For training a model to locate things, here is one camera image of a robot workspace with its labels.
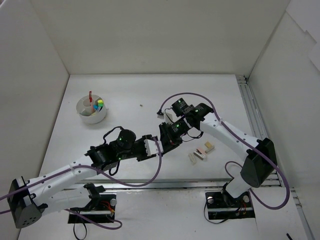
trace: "small wooden block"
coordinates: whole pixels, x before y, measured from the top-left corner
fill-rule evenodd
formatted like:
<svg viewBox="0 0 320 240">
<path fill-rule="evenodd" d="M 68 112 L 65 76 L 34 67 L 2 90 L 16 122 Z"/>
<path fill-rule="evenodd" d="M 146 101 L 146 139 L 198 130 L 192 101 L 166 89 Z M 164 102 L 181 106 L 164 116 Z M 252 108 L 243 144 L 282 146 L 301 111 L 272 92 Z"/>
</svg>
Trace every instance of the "small wooden block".
<svg viewBox="0 0 320 240">
<path fill-rule="evenodd" d="M 200 160 L 202 160 L 202 161 L 205 161 L 206 160 L 206 158 L 207 158 L 207 156 L 205 155 L 205 154 L 201 154 L 201 153 L 199 153 L 199 152 L 197 152 L 197 151 L 194 151 L 193 152 L 193 155 L 195 155 L 196 157 L 198 157 Z"/>
<path fill-rule="evenodd" d="M 211 151 L 214 150 L 214 149 L 215 149 L 215 146 L 212 146 L 211 148 L 208 148 L 207 150 L 205 150 L 205 153 L 206 153 L 206 154 L 209 154 L 209 153 L 211 153 Z"/>
<path fill-rule="evenodd" d="M 210 142 L 206 142 L 205 144 L 204 144 L 208 149 L 210 149 L 211 147 L 212 147 L 212 144 L 210 143 Z"/>
<path fill-rule="evenodd" d="M 189 157 L 192 165 L 195 165 L 197 163 L 197 159 L 195 158 L 195 156 L 192 153 L 189 153 L 188 157 Z"/>
<path fill-rule="evenodd" d="M 200 154 L 206 155 L 206 152 L 205 152 L 205 150 L 204 150 L 202 147 L 198 147 L 198 148 L 196 149 L 196 151 L 197 151 L 198 153 L 200 153 Z"/>
</svg>

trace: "black joint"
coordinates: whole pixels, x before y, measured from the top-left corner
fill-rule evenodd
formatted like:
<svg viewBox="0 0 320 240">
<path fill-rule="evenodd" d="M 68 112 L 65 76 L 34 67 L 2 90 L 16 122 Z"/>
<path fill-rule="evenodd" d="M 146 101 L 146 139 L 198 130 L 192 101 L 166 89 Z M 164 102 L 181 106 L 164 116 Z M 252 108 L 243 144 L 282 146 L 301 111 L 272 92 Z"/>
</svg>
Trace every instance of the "black joint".
<svg viewBox="0 0 320 240">
<path fill-rule="evenodd" d="M 48 204 L 42 203 L 38 208 L 44 210 L 44 209 L 48 208 Z"/>
<path fill-rule="evenodd" d="M 235 199 L 227 192 L 226 187 L 227 187 L 227 183 L 225 185 L 223 185 L 222 190 L 221 190 L 221 194 L 222 194 L 222 199 L 225 202 L 225 204 L 227 206 L 232 206 L 234 204 Z"/>
<path fill-rule="evenodd" d="M 265 138 L 262 141 L 257 140 L 259 143 L 255 148 L 266 155 L 275 165 L 277 165 L 277 157 L 275 152 L 274 143 Z M 259 188 L 261 184 L 272 173 L 274 168 L 262 156 L 255 151 L 247 151 L 244 164 L 241 169 L 241 177 L 243 180 L 253 188 Z"/>
<path fill-rule="evenodd" d="M 159 111 L 156 113 L 157 115 L 163 116 L 164 113 L 161 111 L 161 109 L 159 109 Z"/>
<path fill-rule="evenodd" d="M 100 193 L 103 193 L 105 188 L 103 186 L 95 186 L 92 183 L 86 184 L 83 187 L 88 190 L 89 198 L 91 199 L 91 201 L 84 208 L 90 211 L 100 203 L 102 198 Z"/>
</svg>

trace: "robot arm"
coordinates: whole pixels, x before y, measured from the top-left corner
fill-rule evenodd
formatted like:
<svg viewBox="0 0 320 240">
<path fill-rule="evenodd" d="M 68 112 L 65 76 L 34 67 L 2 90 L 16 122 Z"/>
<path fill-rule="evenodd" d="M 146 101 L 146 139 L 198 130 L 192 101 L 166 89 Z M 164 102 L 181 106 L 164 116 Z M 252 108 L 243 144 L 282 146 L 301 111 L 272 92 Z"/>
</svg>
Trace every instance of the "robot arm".
<svg viewBox="0 0 320 240">
<path fill-rule="evenodd" d="M 268 162 L 242 142 L 239 142 L 222 126 L 222 120 L 219 121 L 216 118 L 211 107 L 204 103 L 195 107 L 187 105 L 180 98 L 172 105 L 172 109 L 179 119 L 172 124 L 163 122 L 159 125 L 160 140 L 151 135 L 144 135 L 136 140 L 136 135 L 132 131 L 118 127 L 121 132 L 116 140 L 109 144 L 105 142 L 99 146 L 91 146 L 83 157 L 69 165 L 29 181 L 25 181 L 23 177 L 15 179 L 11 184 L 10 193 L 65 171 L 59 176 L 32 186 L 7 199 L 16 227 L 27 227 L 39 220 L 42 215 L 52 212 L 69 208 L 91 210 L 99 204 L 100 193 L 105 191 L 103 187 L 87 184 L 75 190 L 64 190 L 72 184 L 97 175 L 97 172 L 93 169 L 74 169 L 75 166 L 89 165 L 107 171 L 116 167 L 119 161 L 125 159 L 136 158 L 140 162 L 155 157 L 159 152 L 166 154 L 183 142 L 181 137 L 191 128 L 196 128 L 214 136 L 231 148 L 244 161 L 241 173 L 223 187 L 227 198 L 236 199 L 249 188 L 258 188 L 273 171 L 273 167 Z M 277 164 L 272 141 L 267 138 L 263 141 L 258 140 L 225 121 L 223 123 Z M 158 151 L 154 141 L 157 141 L 160 151 Z"/>
</svg>

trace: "purple cable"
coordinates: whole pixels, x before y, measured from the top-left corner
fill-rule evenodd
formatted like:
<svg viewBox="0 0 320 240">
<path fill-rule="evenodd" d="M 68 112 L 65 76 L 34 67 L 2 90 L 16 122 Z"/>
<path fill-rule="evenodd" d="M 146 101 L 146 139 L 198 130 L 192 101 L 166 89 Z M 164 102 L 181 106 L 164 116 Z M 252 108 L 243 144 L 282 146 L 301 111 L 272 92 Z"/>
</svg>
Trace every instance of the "purple cable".
<svg viewBox="0 0 320 240">
<path fill-rule="evenodd" d="M 97 173 L 100 173 L 100 174 L 106 176 L 107 178 L 115 181 L 115 182 L 118 183 L 118 184 L 122 184 L 122 185 L 127 186 L 127 187 L 144 187 L 144 186 L 152 183 L 152 182 L 156 179 L 156 177 L 158 176 L 158 174 L 159 174 L 159 172 L 160 172 L 161 164 L 162 164 L 162 154 L 161 154 L 160 146 L 159 146 L 159 144 L 158 144 L 158 142 L 157 142 L 157 139 L 156 139 L 155 137 L 153 138 L 153 140 L 154 140 L 154 143 L 155 143 L 156 147 L 158 148 L 159 166 L 158 166 L 158 169 L 157 169 L 155 175 L 153 176 L 153 178 L 151 178 L 149 181 L 147 181 L 147 182 L 145 182 L 145 183 L 143 183 L 143 184 L 134 185 L 134 184 L 129 184 L 129 183 L 122 182 L 122 181 L 120 181 L 120 180 L 117 180 L 117 179 L 109 176 L 109 175 L 106 174 L 104 171 L 102 171 L 102 170 L 100 170 L 100 169 L 98 169 L 98 168 L 95 168 L 95 167 L 93 167 L 93 166 L 79 165 L 79 166 L 74 166 L 73 169 L 79 169 L 79 168 L 92 169 L 92 170 L 95 170 Z M 57 176 L 60 176 L 60 175 L 65 174 L 65 173 L 68 173 L 68 172 L 70 172 L 70 171 L 71 171 L 71 169 L 68 168 L 68 169 L 63 170 L 63 171 L 61 171 L 61 172 L 58 172 L 58 173 L 56 173 L 56 174 L 53 174 L 53 175 L 48 176 L 48 177 L 46 177 L 46 178 L 43 178 L 43 179 L 41 179 L 40 181 L 34 182 L 34 183 L 32 183 L 32 184 L 30 184 L 30 185 L 28 185 L 28 186 L 24 186 L 24 187 L 22 187 L 22 188 L 20 188 L 20 189 L 18 189 L 18 190 L 16 190 L 16 191 L 12 191 L 12 192 L 10 192 L 10 193 L 8 193 L 8 194 L 0 197 L 0 201 L 2 201 L 3 199 L 7 199 L 7 198 L 9 198 L 9 197 L 11 197 L 11 196 L 13 196 L 13 195 L 15 195 L 15 194 L 17 194 L 17 193 L 20 193 L 20 192 L 24 191 L 24 190 L 27 190 L 27 189 L 29 189 L 29 188 L 32 188 L 32 187 L 34 187 L 34 186 L 36 186 L 36 185 L 38 185 L 38 184 L 44 183 L 45 181 L 48 181 L 48 180 L 50 180 L 50 179 L 53 179 L 53 178 L 55 178 L 55 177 L 57 177 Z M 9 213 L 10 211 L 11 211 L 10 209 L 5 210 L 5 211 L 1 211 L 1 212 L 0 212 L 0 215 L 1 215 L 1 214 Z"/>
<path fill-rule="evenodd" d="M 10 210 L 10 209 L 5 210 L 5 211 L 0 211 L 0 215 L 1 215 L 1 214 L 7 214 L 7 213 L 10 213 L 10 212 L 11 212 L 11 210 Z"/>
<path fill-rule="evenodd" d="M 236 165 L 238 165 L 240 168 L 242 168 L 242 166 L 241 166 L 239 163 L 235 162 L 235 161 L 228 161 L 228 162 L 224 165 L 224 169 L 225 169 L 226 173 L 227 173 L 231 178 L 234 179 L 234 176 L 232 176 L 232 175 L 230 174 L 230 172 L 228 171 L 228 169 L 227 169 L 227 165 L 228 165 L 228 164 L 236 164 Z M 255 194 L 255 192 L 254 192 L 251 188 L 250 188 L 249 190 L 250 190 L 250 192 L 252 193 L 252 195 L 257 199 L 257 201 L 258 201 L 259 203 L 261 203 L 262 205 L 266 206 L 266 204 L 265 204 L 264 202 L 262 202 L 262 200 Z"/>
<path fill-rule="evenodd" d="M 134 188 L 139 188 L 139 187 L 144 187 L 144 186 L 147 186 L 148 184 L 152 183 L 156 177 L 158 176 L 159 172 L 160 172 L 160 169 L 161 169 L 161 164 L 162 164 L 162 154 L 161 154 L 161 150 L 160 150 L 160 146 L 157 142 L 157 139 L 154 137 L 153 138 L 154 142 L 155 142 L 155 145 L 156 147 L 158 148 L 158 154 L 159 154 L 159 166 L 158 166 L 158 169 L 156 170 L 156 173 L 155 175 L 153 176 L 153 178 L 151 178 L 149 181 L 145 182 L 145 183 L 142 183 L 142 184 L 138 184 L 138 185 L 135 185 L 135 184 L 130 184 L 130 183 L 126 183 L 126 182 L 123 182 L 123 181 L 120 181 L 118 179 L 115 179 L 113 178 L 112 176 L 109 176 L 108 174 L 106 174 L 104 171 L 100 170 L 100 169 L 97 169 L 93 166 L 88 166 L 88 165 L 79 165 L 79 166 L 74 166 L 73 168 L 74 169 L 79 169 L 79 168 L 87 168 L 87 169 L 92 169 L 92 170 L 95 170 L 97 173 L 99 174 L 102 174 L 103 176 L 107 177 L 108 179 L 118 183 L 118 184 L 121 184 L 121 185 L 124 185 L 124 186 L 127 186 L 127 187 L 134 187 Z"/>
<path fill-rule="evenodd" d="M 241 137 L 239 137 L 238 135 L 236 135 L 223 121 L 221 121 L 221 118 L 219 117 L 217 111 L 216 111 L 216 108 L 214 106 L 214 104 L 208 99 L 206 98 L 205 96 L 201 95 L 201 94 L 198 94 L 198 93 L 194 93 L 194 92 L 181 92 L 181 93 L 177 93 L 177 94 L 174 94 L 170 97 L 168 97 L 166 100 L 164 100 L 164 102 L 161 104 L 161 107 L 160 107 L 160 112 L 162 111 L 162 108 L 163 106 L 165 105 L 165 103 L 173 98 L 173 97 L 176 97 L 176 96 L 179 96 L 179 95 L 194 95 L 194 96 L 198 96 L 198 97 L 201 97 L 205 100 L 207 100 L 209 102 L 209 104 L 211 105 L 212 109 L 213 109 L 213 113 L 216 117 L 216 119 L 221 123 L 222 126 L 224 126 L 224 128 L 231 134 L 233 135 L 237 140 L 239 140 L 241 143 L 243 143 L 244 145 L 246 145 L 248 148 L 252 149 L 254 152 L 256 152 L 257 154 L 259 154 L 261 157 L 263 157 L 279 174 L 280 174 L 280 177 L 282 178 L 283 180 L 283 184 L 285 186 L 285 190 L 286 190 L 286 195 L 285 195 L 285 199 L 283 201 L 283 203 L 281 203 L 279 206 L 268 206 L 266 205 L 263 201 L 261 201 L 257 195 L 253 192 L 252 194 L 254 195 L 254 197 L 258 200 L 259 203 L 261 203 L 263 206 L 265 206 L 267 209 L 271 209 L 271 210 L 278 210 L 278 209 L 281 209 L 283 208 L 289 201 L 289 198 L 290 198 L 290 187 L 289 187 L 289 183 L 285 177 L 285 175 L 283 174 L 283 172 L 278 168 L 277 165 L 274 164 L 273 161 L 271 161 L 270 158 L 268 158 L 265 154 L 263 154 L 261 151 L 259 151 L 258 149 L 256 149 L 254 146 L 250 145 L 249 143 L 247 143 L 246 141 L 244 141 Z"/>
<path fill-rule="evenodd" d="M 67 211 L 67 212 L 69 212 L 69 213 L 72 213 L 72 214 L 74 214 L 74 215 L 77 215 L 79 218 L 82 218 L 82 219 L 86 220 L 87 222 L 89 222 L 89 223 L 91 223 L 91 224 L 93 224 L 93 225 L 96 225 L 96 226 L 98 226 L 98 227 L 100 227 L 100 228 L 103 228 L 103 229 L 107 229 L 107 230 L 118 230 L 119 228 L 122 227 L 122 222 L 119 221 L 119 220 L 115 220 L 115 219 L 112 219 L 112 220 L 111 220 L 111 219 L 110 219 L 112 222 L 119 223 L 120 226 L 117 226 L 117 227 L 103 226 L 103 225 L 101 225 L 101 224 L 99 224 L 99 223 L 97 223 L 97 222 L 95 222 L 95 221 L 92 221 L 92 220 L 90 220 L 89 218 L 81 215 L 80 213 L 77 213 L 77 212 L 72 211 L 72 210 L 70 210 L 70 209 L 65 209 L 65 211 Z"/>
<path fill-rule="evenodd" d="M 36 186 L 36 185 L 38 185 L 38 184 L 41 184 L 41 183 L 43 183 L 43 182 L 45 182 L 45 181 L 48 181 L 48 180 L 50 180 L 50 179 L 53 179 L 53 178 L 55 178 L 55 177 L 57 177 L 57 176 L 60 176 L 61 174 L 65 174 L 65 173 L 70 172 L 70 171 L 71 171 L 71 169 L 68 168 L 68 169 L 63 170 L 63 171 L 61 171 L 61 172 L 58 172 L 58 173 L 53 174 L 53 175 L 51 175 L 51 176 L 48 176 L 48 177 L 46 177 L 46 178 L 44 178 L 44 179 L 41 179 L 40 181 L 36 181 L 36 182 L 34 182 L 34 183 L 32 183 L 32 184 L 30 184 L 30 185 L 28 185 L 28 186 L 24 186 L 24 187 L 22 187 L 22 188 L 20 188 L 20 189 L 18 189 L 18 190 L 16 190 L 16 191 L 12 191 L 12 192 L 10 192 L 10 193 L 8 193 L 8 194 L 0 197 L 0 201 L 2 201 L 3 199 L 10 198 L 11 196 L 13 196 L 13 195 L 15 195 L 15 194 L 17 194 L 17 193 L 20 193 L 20 192 L 22 192 L 22 191 L 24 191 L 24 190 L 27 190 L 27 189 L 29 189 L 29 188 L 32 188 L 32 187 L 34 187 L 34 186 Z"/>
</svg>

